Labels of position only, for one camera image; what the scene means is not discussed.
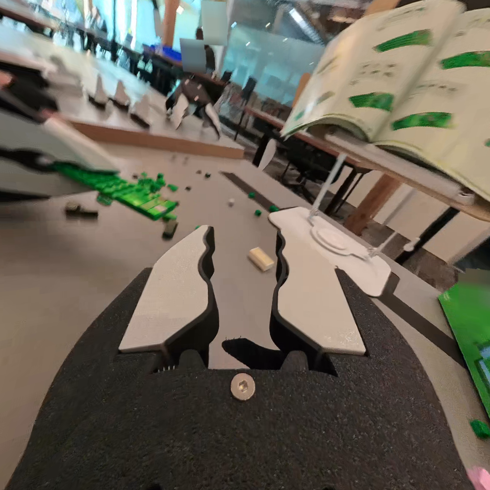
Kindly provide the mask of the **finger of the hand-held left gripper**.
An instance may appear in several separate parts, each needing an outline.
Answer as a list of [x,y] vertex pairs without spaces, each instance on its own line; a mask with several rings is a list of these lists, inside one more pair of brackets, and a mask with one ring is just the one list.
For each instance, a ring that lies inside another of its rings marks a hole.
[[1,110],[1,149],[28,151],[99,173],[117,172],[114,158],[102,146],[58,118],[37,122]]
[[58,198],[89,188],[58,173],[57,160],[39,151],[1,151],[1,202]]

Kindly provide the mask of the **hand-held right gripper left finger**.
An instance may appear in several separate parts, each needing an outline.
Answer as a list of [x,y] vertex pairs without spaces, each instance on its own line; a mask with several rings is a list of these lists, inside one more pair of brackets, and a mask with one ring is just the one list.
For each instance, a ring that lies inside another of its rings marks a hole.
[[168,249],[154,264],[119,344],[121,353],[160,352],[167,366],[186,350],[205,365],[219,329],[211,284],[215,232],[201,225]]

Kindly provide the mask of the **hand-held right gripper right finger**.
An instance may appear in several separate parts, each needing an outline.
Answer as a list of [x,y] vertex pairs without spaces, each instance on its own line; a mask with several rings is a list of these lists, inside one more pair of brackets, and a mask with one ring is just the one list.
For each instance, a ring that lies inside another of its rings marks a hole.
[[269,333],[281,353],[302,352],[310,371],[338,376],[332,354],[364,356],[366,346],[338,270],[314,248],[281,231]]

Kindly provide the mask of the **cream toy brick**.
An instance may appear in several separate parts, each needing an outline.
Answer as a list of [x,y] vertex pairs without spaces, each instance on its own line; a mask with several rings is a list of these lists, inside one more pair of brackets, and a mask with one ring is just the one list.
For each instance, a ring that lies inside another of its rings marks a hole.
[[271,270],[275,265],[275,261],[259,247],[249,250],[248,260],[262,273]]

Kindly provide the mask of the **green toy brick plate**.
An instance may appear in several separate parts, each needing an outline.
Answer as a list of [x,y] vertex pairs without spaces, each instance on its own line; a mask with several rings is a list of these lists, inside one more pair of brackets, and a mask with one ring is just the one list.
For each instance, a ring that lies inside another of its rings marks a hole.
[[126,180],[119,174],[88,170],[70,163],[55,163],[53,168],[60,175],[96,191],[97,200],[102,204],[117,201],[152,221],[177,219],[174,210],[178,203],[164,197],[162,190],[168,188],[174,192],[178,187],[167,184],[163,173],[151,178],[142,172]]

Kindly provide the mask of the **grey desk with wooden edge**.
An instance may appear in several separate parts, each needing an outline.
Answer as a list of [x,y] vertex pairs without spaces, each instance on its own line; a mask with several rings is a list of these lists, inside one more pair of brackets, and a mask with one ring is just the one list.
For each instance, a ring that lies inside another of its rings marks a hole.
[[[73,52],[67,48],[48,44],[47,52],[32,51],[25,47],[1,46],[1,60],[39,64],[53,67],[51,56],[58,57],[69,72],[80,76],[83,95],[75,95],[68,88],[54,89],[61,116],[77,131],[98,143],[137,146],[166,150],[189,155],[242,159],[244,149],[227,136],[217,137],[212,128],[204,128],[200,119],[187,116],[178,129],[164,116],[163,96],[139,81],[129,72],[112,63]],[[109,102],[105,110],[94,107],[88,100],[88,90],[95,88],[101,76],[107,92],[114,93],[118,82],[125,86],[131,102],[144,96],[149,100],[150,127],[143,128],[128,112]]]

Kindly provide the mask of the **dark long toy brick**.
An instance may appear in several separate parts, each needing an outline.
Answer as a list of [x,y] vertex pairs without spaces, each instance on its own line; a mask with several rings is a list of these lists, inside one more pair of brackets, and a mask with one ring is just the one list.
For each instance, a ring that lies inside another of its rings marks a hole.
[[64,206],[64,212],[67,219],[89,219],[95,220],[99,217],[97,210],[88,209],[75,201],[69,201]]

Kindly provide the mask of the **grey wedge-shaped object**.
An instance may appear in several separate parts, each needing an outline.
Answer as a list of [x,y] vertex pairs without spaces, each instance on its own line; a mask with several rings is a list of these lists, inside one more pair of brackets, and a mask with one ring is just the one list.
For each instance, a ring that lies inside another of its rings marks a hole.
[[126,92],[126,88],[124,83],[121,80],[118,80],[116,91],[112,97],[113,104],[121,109],[128,110],[131,105],[131,99]]
[[129,110],[129,116],[143,128],[150,128],[150,99],[147,94],[144,94],[139,100],[132,104]]
[[105,109],[107,102],[109,101],[109,97],[104,89],[103,80],[100,74],[96,78],[95,89],[91,96],[91,101],[95,106],[102,109]]

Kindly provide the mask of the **scattered small green bricks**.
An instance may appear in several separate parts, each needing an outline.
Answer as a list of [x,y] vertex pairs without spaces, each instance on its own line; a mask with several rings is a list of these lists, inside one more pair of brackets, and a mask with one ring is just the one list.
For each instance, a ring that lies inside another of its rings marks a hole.
[[233,171],[191,172],[176,181],[178,190],[164,191],[175,199],[178,232],[191,232],[199,225],[210,225],[218,235],[262,233],[268,229],[269,214],[280,210],[256,184]]

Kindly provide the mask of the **green cardboard toy box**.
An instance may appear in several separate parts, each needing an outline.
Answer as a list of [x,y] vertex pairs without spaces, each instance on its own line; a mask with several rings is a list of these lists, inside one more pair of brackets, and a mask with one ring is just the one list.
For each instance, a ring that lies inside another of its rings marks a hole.
[[489,285],[462,279],[438,301],[489,415]]

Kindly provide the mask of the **glass partition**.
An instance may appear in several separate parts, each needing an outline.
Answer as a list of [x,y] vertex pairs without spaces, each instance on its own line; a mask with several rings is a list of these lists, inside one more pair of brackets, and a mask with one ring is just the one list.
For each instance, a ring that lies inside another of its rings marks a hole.
[[261,99],[291,106],[301,77],[315,70],[324,51],[322,45],[238,25],[230,32],[223,71],[240,88],[254,78]]

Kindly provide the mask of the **pink object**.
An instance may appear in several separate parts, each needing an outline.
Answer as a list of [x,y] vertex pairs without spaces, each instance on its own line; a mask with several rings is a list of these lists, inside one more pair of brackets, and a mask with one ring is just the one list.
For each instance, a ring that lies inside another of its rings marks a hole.
[[467,476],[474,489],[489,489],[489,472],[485,468],[472,467]]

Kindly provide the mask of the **open instruction booklet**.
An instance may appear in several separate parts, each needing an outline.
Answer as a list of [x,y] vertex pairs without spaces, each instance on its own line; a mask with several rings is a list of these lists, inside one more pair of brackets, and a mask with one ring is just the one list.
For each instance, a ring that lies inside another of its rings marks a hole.
[[419,1],[329,43],[281,130],[337,126],[489,201],[489,7]]

